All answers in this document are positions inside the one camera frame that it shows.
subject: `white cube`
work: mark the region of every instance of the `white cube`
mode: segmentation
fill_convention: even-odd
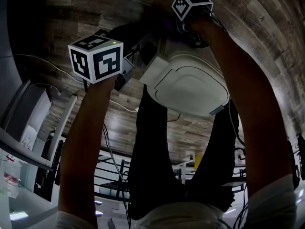
[[[192,7],[203,5],[208,6],[210,11],[212,11],[213,2],[211,0],[175,0],[172,8],[177,14],[178,18],[183,21]]]
[[[92,35],[68,47],[74,73],[90,83],[123,71],[123,42]]]

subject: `person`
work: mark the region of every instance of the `person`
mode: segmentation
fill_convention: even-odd
[[[244,228],[293,228],[296,205],[290,149],[272,87],[256,62],[220,27],[202,17],[190,24],[208,42],[224,75],[234,126],[240,116],[246,148],[248,214]],[[115,77],[91,85],[66,139],[56,228],[96,228],[93,175]],[[222,186],[234,168],[235,134],[229,104],[215,116],[207,150],[192,180],[173,173],[167,148],[167,109],[144,86],[129,170],[129,213],[141,229],[227,228],[233,201]]]

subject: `yellow object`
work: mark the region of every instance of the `yellow object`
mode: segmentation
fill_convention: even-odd
[[[202,160],[203,155],[196,155],[195,156],[195,167],[194,170],[196,171],[198,169],[198,166]]]

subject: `electronic device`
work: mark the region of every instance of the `electronic device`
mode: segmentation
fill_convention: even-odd
[[[183,21],[190,10],[198,6],[206,7],[208,11],[212,11],[213,2],[211,0],[175,0],[172,4],[172,9],[179,20]]]
[[[224,77],[209,47],[192,48],[162,38],[140,81],[156,102],[188,116],[214,115],[229,101]]]
[[[68,48],[74,73],[90,83],[123,72],[123,42],[92,35]]]

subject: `white cable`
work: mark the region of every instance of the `white cable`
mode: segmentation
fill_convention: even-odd
[[[53,115],[55,115],[57,117],[58,120],[61,120],[57,114],[55,114],[51,109],[49,110]]]
[[[234,130],[234,133],[235,133],[235,136],[236,136],[237,140],[244,146],[244,142],[240,139],[238,133],[235,130],[235,126],[234,126],[234,123],[233,123],[233,120],[232,120],[232,116],[231,116],[230,105],[231,105],[231,98],[229,98],[229,116],[230,116],[231,124],[232,124],[232,127],[233,127],[233,130]]]
[[[65,72],[65,71],[61,70],[60,68],[58,68],[55,64],[51,63],[50,61],[45,60],[45,59],[42,59],[42,58],[37,57],[37,56],[34,56],[34,55],[17,53],[17,54],[13,54],[13,55],[11,55],[11,56],[0,57],[0,59],[2,59],[2,58],[10,58],[10,57],[13,57],[13,56],[16,56],[16,55],[22,55],[22,56],[33,57],[33,58],[36,58],[36,59],[40,59],[40,60],[42,60],[42,61],[45,61],[45,62],[49,63],[50,65],[52,65],[55,69],[57,69],[57,70],[59,70],[59,71],[65,73],[66,75],[68,75],[69,77],[71,77],[71,78],[72,78],[73,80],[75,80],[76,82],[79,82],[79,83],[83,84],[83,82],[81,82],[81,81],[75,79],[75,78],[74,78],[72,75],[70,75],[68,72]]]
[[[114,100],[111,100],[111,99],[110,99],[110,102],[112,102],[112,103],[114,103],[114,104],[117,104],[117,105],[121,106],[122,108],[126,109],[126,110],[129,111],[129,112],[133,112],[133,113],[134,113],[134,112],[137,112],[136,110],[130,110],[130,109],[124,107],[123,105],[121,105],[121,104],[115,102]]]
[[[56,86],[53,86],[53,85],[51,85],[51,84],[40,83],[40,82],[39,82],[39,83],[33,84],[33,86],[38,85],[38,84],[41,84],[41,85],[48,85],[48,86],[50,86],[51,88],[55,88],[55,89],[58,91],[58,93],[61,94],[60,90],[58,90],[58,88],[57,88]]]

